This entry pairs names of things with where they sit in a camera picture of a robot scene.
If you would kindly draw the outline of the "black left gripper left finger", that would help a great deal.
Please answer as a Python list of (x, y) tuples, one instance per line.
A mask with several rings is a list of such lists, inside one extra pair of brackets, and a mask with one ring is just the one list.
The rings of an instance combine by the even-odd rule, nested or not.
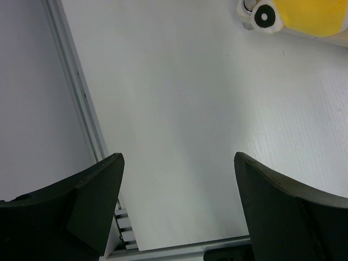
[(1, 202), (1, 260), (99, 260), (125, 160), (114, 153), (42, 189)]

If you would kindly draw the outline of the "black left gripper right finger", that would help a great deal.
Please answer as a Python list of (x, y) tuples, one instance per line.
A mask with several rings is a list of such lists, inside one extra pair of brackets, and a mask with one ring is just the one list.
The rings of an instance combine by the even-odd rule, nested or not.
[(234, 169), (256, 260), (347, 260), (347, 198), (242, 152), (234, 156)]

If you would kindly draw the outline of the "yellow plush toy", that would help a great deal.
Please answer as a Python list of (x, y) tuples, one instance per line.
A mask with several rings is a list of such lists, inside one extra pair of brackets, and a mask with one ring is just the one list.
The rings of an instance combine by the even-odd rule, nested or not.
[(251, 24), (263, 33), (288, 28), (314, 37), (329, 37), (347, 29), (347, 0), (257, 1)]

